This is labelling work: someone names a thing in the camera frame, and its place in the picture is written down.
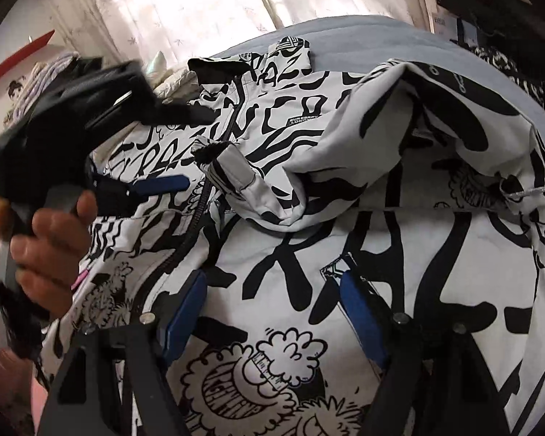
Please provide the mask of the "person's left hand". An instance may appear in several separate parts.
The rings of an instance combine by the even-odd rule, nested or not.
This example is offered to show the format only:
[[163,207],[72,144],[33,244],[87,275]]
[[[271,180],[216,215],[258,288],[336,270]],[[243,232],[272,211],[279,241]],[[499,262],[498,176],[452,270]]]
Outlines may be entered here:
[[79,262],[90,247],[89,227],[96,216],[95,196],[84,191],[74,214],[41,209],[32,219],[33,234],[11,239],[11,255],[20,267],[17,283],[54,319],[64,316],[72,305],[72,285],[78,277]]

